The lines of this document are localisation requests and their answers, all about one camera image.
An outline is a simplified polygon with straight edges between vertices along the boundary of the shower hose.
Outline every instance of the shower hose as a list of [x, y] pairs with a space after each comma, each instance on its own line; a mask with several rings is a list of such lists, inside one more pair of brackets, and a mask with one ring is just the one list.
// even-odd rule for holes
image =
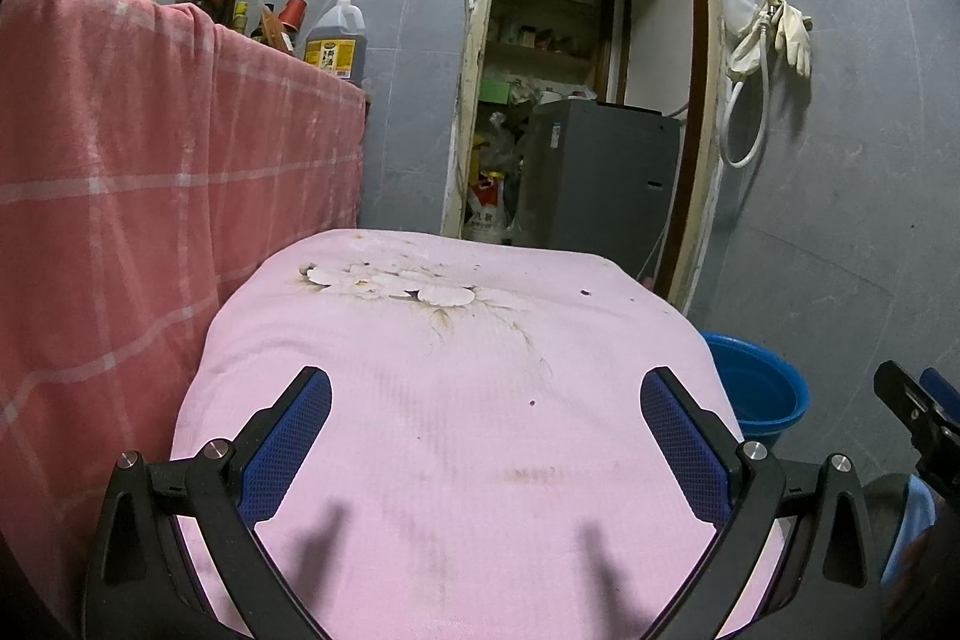
[[733, 86], [733, 92], [730, 101], [727, 102], [727, 111], [723, 114], [723, 121], [720, 124], [720, 157], [723, 162], [731, 169], [742, 169], [757, 157], [760, 148], [763, 146], [763, 137], [767, 133], [767, 110], [770, 103], [770, 71], [767, 65], [767, 29], [769, 28], [769, 16], [760, 22], [760, 76], [763, 80], [763, 104], [760, 109], [760, 128], [757, 128], [757, 138], [754, 144], [743, 158], [734, 161], [730, 154], [730, 116], [733, 114], [733, 107], [736, 106], [736, 100], [740, 97], [743, 90], [744, 80], [739, 80]]

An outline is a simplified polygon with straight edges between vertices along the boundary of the blue gripper pad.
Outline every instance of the blue gripper pad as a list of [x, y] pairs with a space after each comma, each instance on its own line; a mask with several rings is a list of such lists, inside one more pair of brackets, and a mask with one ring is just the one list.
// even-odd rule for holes
[[330, 379], [318, 369], [251, 458], [237, 507], [248, 528], [274, 517], [330, 415], [332, 400]]
[[960, 391], [944, 379], [933, 367], [923, 370], [920, 375], [920, 388], [934, 398], [937, 404], [944, 409], [947, 417], [960, 424]]
[[726, 524], [731, 516], [727, 472], [656, 371], [643, 378], [640, 413], [693, 514], [717, 527]]

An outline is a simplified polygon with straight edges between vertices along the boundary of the doorway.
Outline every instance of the doorway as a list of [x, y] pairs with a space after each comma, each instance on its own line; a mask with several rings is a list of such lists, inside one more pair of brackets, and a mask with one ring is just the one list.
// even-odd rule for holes
[[[472, 0], [443, 232], [476, 238], [478, 158], [506, 129], [517, 166], [485, 183], [504, 191], [506, 241], [613, 258], [682, 306], [709, 223], [718, 1]], [[527, 152], [562, 150], [568, 126], [559, 171]]]

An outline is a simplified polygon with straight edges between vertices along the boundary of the red plaid cloth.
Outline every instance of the red plaid cloth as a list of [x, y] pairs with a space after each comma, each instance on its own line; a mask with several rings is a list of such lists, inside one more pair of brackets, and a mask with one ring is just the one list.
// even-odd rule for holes
[[0, 531], [75, 621], [121, 451], [166, 458], [210, 319], [356, 225], [363, 94], [189, 4], [0, 6]]

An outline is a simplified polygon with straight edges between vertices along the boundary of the pink fabric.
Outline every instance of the pink fabric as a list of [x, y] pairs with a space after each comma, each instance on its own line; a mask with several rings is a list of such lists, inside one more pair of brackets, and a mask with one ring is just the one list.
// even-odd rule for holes
[[[337, 285], [304, 279], [311, 263]], [[395, 298], [397, 273], [475, 298]], [[640, 380], [668, 365], [733, 432], [736, 418], [699, 333], [613, 263], [416, 234], [304, 239], [215, 317], [173, 455], [234, 437], [304, 365], [328, 372], [332, 412], [257, 533], [335, 640], [637, 638], [712, 537], [643, 422]], [[196, 525], [184, 533], [240, 629]], [[781, 544], [777, 528], [727, 631]]]
[[355, 225], [363, 95], [193, 6], [0, 7], [0, 530], [61, 618], [118, 453], [164, 458], [210, 319]]

